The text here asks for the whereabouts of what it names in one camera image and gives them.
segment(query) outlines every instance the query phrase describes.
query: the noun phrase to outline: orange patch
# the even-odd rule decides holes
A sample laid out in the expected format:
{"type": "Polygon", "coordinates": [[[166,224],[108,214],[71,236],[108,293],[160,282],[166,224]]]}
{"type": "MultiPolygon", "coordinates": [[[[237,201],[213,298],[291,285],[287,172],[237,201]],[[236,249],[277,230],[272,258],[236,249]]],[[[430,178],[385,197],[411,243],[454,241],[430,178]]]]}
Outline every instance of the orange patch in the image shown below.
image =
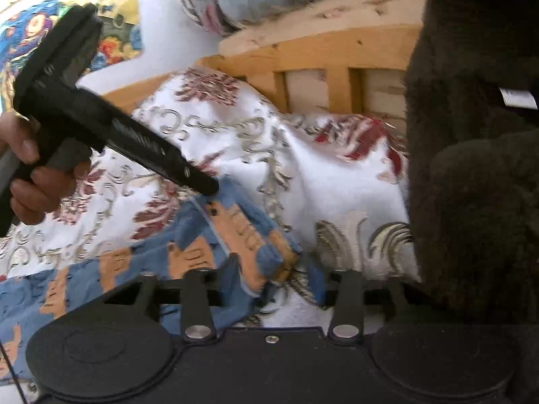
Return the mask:
{"type": "Polygon", "coordinates": [[[49,283],[45,303],[39,308],[41,314],[52,314],[55,319],[66,314],[66,286],[69,268],[59,270],[56,278],[49,283]]]}
{"type": "Polygon", "coordinates": [[[219,202],[210,202],[207,210],[230,252],[238,254],[245,282],[258,293],[267,280],[257,264],[257,252],[265,244],[264,240],[238,205],[226,209],[219,202]]]}
{"type": "MultiPolygon", "coordinates": [[[[17,361],[19,352],[19,344],[21,343],[21,326],[19,324],[13,327],[13,340],[4,343],[4,349],[11,365],[14,365],[17,361]]],[[[0,354],[0,378],[3,378],[9,373],[7,362],[0,354]]]]}
{"type": "Polygon", "coordinates": [[[99,275],[103,292],[114,288],[114,278],[129,269],[131,248],[107,252],[99,257],[99,275]]]}
{"type": "Polygon", "coordinates": [[[168,244],[169,275],[181,279],[193,269],[215,269],[214,253],[203,236],[197,237],[185,250],[168,244]]]}
{"type": "Polygon", "coordinates": [[[297,255],[292,251],[285,236],[278,229],[273,229],[269,233],[268,240],[277,252],[281,254],[283,263],[275,272],[273,279],[279,282],[285,282],[290,275],[290,271],[294,267],[297,261],[297,255]]]}

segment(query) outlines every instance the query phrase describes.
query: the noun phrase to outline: metal screw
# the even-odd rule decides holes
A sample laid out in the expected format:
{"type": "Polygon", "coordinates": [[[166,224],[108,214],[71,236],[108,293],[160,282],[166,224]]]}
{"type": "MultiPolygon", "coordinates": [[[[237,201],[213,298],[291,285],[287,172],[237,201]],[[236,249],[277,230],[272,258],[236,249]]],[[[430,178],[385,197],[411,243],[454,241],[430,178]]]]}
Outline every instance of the metal screw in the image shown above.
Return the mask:
{"type": "Polygon", "coordinates": [[[351,339],[359,334],[359,329],[354,325],[337,325],[333,328],[333,334],[340,339],[351,339]]]}
{"type": "Polygon", "coordinates": [[[192,325],[185,330],[185,335],[190,339],[202,340],[211,334],[211,329],[206,325],[192,325]]]}
{"type": "Polygon", "coordinates": [[[46,65],[43,71],[45,71],[45,74],[48,76],[52,76],[52,72],[55,70],[55,67],[52,66],[52,64],[46,65]]]}
{"type": "Polygon", "coordinates": [[[279,342],[279,337],[277,336],[266,336],[266,343],[275,344],[279,342]]]}

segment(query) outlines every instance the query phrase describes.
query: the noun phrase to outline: white tag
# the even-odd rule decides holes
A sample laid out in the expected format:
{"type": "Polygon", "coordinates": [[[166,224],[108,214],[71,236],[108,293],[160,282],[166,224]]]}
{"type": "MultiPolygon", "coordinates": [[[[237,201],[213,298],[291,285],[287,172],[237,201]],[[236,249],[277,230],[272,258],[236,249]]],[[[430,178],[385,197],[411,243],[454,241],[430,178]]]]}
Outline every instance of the white tag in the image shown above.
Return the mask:
{"type": "Polygon", "coordinates": [[[529,91],[518,91],[516,89],[500,88],[503,101],[506,106],[525,107],[526,109],[537,109],[537,103],[532,93],[529,91]]]}

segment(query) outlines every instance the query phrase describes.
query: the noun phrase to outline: hand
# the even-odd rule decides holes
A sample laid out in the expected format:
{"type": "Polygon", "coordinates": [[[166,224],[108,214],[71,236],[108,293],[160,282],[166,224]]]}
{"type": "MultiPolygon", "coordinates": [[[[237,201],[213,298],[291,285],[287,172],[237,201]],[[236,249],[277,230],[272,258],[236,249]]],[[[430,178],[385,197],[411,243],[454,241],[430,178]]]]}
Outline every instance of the hand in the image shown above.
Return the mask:
{"type": "MultiPolygon", "coordinates": [[[[0,115],[0,153],[7,147],[25,164],[31,165],[39,160],[32,126],[12,111],[0,115]]],[[[33,183],[14,179],[10,186],[14,213],[26,225],[39,224],[46,213],[58,208],[61,199],[75,192],[76,180],[85,177],[89,170],[90,160],[80,163],[70,173],[37,167],[31,174],[33,183]]]]}

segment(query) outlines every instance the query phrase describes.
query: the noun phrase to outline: black wire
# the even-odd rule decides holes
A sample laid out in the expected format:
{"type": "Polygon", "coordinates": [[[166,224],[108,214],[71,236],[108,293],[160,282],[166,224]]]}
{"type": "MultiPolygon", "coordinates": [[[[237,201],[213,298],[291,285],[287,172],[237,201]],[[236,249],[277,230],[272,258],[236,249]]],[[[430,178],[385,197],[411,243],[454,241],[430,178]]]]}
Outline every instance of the black wire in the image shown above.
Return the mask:
{"type": "Polygon", "coordinates": [[[9,373],[11,374],[11,377],[13,378],[13,381],[15,382],[15,385],[17,386],[17,390],[19,391],[19,395],[21,396],[21,401],[23,404],[28,404],[28,401],[26,400],[26,396],[24,395],[23,388],[21,387],[21,384],[19,382],[19,379],[17,377],[17,374],[13,370],[13,366],[11,365],[11,361],[9,357],[7,356],[7,353],[4,349],[4,345],[2,345],[2,342],[0,341],[0,352],[2,352],[2,357],[4,358],[5,362],[7,363],[7,368],[9,369],[9,373]]]}

